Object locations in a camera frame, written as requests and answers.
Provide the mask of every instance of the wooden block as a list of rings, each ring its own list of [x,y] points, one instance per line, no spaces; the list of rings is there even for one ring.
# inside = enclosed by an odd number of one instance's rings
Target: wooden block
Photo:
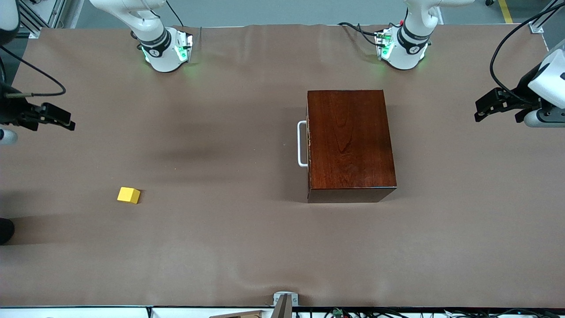
[[[140,194],[141,191],[138,189],[122,187],[118,194],[118,201],[137,204]]]
[[[396,189],[383,91],[309,91],[308,202],[378,202]]]

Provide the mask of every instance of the drawer handle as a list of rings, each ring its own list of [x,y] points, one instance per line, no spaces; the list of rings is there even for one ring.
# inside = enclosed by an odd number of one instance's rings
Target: drawer handle
[[[300,138],[300,126],[301,125],[306,125],[306,121],[299,121],[298,125],[296,125],[296,141],[297,141],[297,145],[298,145],[298,165],[302,168],[308,168],[308,164],[305,164],[304,162],[302,162],[302,156],[301,156],[301,149],[302,149],[302,145],[300,145],[300,140],[302,138]]]

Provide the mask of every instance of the wooden drawer cabinet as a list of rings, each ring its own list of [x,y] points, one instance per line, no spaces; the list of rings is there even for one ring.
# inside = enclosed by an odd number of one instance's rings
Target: wooden drawer cabinet
[[[383,91],[309,91],[301,124],[309,203],[378,202],[396,189]]]

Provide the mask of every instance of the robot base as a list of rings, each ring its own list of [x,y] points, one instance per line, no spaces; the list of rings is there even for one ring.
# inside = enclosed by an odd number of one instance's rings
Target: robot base
[[[375,34],[375,43],[384,45],[383,48],[377,46],[377,57],[387,61],[394,68],[409,70],[424,58],[428,45],[426,44],[418,54],[408,54],[406,49],[394,40],[399,30],[400,28],[391,27]]]
[[[166,30],[171,34],[172,40],[169,47],[160,57],[151,55],[152,50],[146,52],[144,48],[142,49],[145,54],[145,60],[159,72],[172,72],[176,70],[183,63],[190,60],[192,52],[192,35],[174,28],[166,28]]]

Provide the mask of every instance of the wood grain top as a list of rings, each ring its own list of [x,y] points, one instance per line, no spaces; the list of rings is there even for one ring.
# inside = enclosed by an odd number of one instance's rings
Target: wood grain top
[[[383,91],[309,91],[310,187],[395,187]]]

